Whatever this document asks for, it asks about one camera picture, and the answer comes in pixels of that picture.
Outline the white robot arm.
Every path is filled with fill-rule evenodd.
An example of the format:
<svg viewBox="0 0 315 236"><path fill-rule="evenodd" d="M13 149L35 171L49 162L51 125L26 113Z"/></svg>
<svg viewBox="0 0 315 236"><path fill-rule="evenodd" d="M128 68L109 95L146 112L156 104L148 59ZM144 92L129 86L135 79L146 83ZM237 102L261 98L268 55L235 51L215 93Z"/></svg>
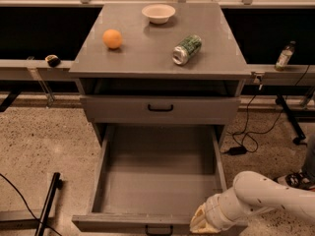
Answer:
<svg viewBox="0 0 315 236"><path fill-rule="evenodd" d="M280 209L315 222L315 193L278 184L253 171L242 171L228 190L208 197L190 221L194 234L226 231L248 216Z"/></svg>

